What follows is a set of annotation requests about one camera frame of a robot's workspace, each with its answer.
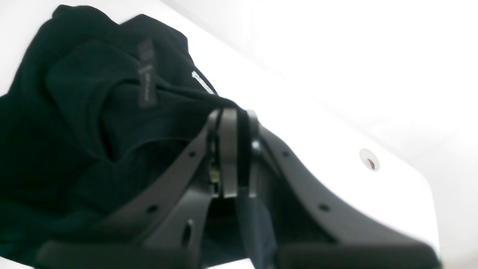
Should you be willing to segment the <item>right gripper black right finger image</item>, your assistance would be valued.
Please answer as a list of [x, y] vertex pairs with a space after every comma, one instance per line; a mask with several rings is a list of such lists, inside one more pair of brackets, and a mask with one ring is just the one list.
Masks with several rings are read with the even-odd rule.
[[333, 194], [288, 145], [245, 114], [245, 249], [256, 269], [440, 269], [432, 247]]

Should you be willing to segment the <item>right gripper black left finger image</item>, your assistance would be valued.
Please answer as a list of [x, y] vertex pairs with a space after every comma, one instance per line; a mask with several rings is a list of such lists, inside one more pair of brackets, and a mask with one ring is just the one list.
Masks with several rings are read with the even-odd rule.
[[36, 269], [196, 269], [213, 198], [238, 194], [238, 115], [215, 110], [135, 199], [71, 237], [45, 243]]

